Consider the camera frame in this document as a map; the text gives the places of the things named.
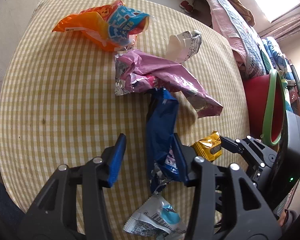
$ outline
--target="pink blanket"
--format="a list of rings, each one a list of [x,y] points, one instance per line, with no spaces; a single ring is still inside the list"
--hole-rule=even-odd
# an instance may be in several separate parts
[[[210,5],[213,29],[228,40],[239,69],[244,71],[247,53],[236,28],[218,0],[207,0],[207,2]]]

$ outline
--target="orange snack bag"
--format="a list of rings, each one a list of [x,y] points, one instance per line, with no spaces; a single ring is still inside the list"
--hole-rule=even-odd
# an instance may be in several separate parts
[[[130,49],[136,34],[149,25],[149,14],[124,6],[121,0],[63,18],[52,31],[81,31],[105,51]]]

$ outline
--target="person's leg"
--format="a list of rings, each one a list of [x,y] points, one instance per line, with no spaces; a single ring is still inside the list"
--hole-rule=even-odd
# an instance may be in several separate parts
[[[296,220],[296,218],[297,218],[297,214],[294,210],[291,210],[291,209],[283,210],[283,212],[278,220],[278,223],[279,223],[283,233],[288,230],[288,228]]]
[[[16,231],[24,217],[23,211],[9,197],[6,188],[0,183],[0,217],[2,221]]]

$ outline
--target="red shoe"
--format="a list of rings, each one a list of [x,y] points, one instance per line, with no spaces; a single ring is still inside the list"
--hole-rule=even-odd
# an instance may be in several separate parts
[[[187,1],[182,1],[179,6],[184,9],[187,5],[189,5],[189,3]]]
[[[191,14],[192,10],[193,10],[193,7],[190,4],[188,4],[188,5],[185,6],[185,12],[187,14]]]

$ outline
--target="curtain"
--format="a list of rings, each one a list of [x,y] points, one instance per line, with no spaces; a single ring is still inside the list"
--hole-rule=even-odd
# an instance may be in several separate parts
[[[272,36],[276,39],[276,41],[282,41],[283,39],[296,33],[300,33],[300,13],[278,22],[272,27],[259,33],[259,36],[262,39]]]

